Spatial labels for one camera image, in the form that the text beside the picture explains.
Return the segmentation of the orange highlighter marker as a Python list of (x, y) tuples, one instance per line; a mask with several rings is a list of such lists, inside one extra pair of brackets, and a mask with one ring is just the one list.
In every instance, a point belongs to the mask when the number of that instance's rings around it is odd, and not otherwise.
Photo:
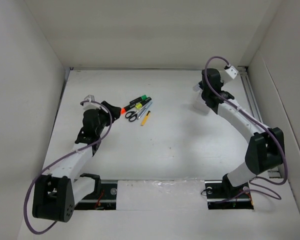
[(129, 111), (130, 109), (134, 108), (135, 105), (136, 105), (136, 103), (135, 103), (135, 104), (130, 104), (130, 103), (129, 103), (127, 106), (125, 106), (125, 107), (123, 107), (123, 108), (121, 109), (120, 114), (123, 115), (124, 113), (126, 113), (126, 112)]

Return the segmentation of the green highlighter marker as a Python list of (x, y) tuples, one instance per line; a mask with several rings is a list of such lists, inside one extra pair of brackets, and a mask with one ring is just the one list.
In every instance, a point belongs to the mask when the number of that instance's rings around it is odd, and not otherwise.
[(130, 101), (130, 104), (137, 104), (140, 103), (141, 101), (145, 100), (147, 98), (147, 95), (142, 95), (140, 97), (135, 98), (134, 100)]

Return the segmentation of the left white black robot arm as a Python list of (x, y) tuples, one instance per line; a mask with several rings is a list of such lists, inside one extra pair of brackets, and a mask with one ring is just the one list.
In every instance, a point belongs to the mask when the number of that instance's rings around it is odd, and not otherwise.
[(95, 101), (82, 102), (82, 127), (74, 142), (73, 153), (61, 160), (48, 174), (41, 174), (34, 185), (32, 215), (38, 219), (68, 222), (76, 205), (86, 196), (101, 194), (101, 179), (97, 174), (80, 173), (101, 144), (104, 128), (121, 116), (121, 108), (106, 101), (97, 107)]

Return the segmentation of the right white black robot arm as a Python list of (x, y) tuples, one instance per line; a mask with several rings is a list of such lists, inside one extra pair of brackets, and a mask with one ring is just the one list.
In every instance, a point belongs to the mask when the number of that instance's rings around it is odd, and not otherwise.
[(278, 127), (270, 128), (256, 120), (241, 108), (232, 94), (222, 89), (238, 74), (234, 67), (227, 67), (225, 76), (215, 68), (206, 68), (201, 74), (198, 86), (206, 106), (227, 120), (248, 143), (244, 162), (222, 178), (222, 193), (227, 198), (235, 198), (244, 193), (245, 184), (263, 172), (279, 165), (287, 166), (284, 133)]

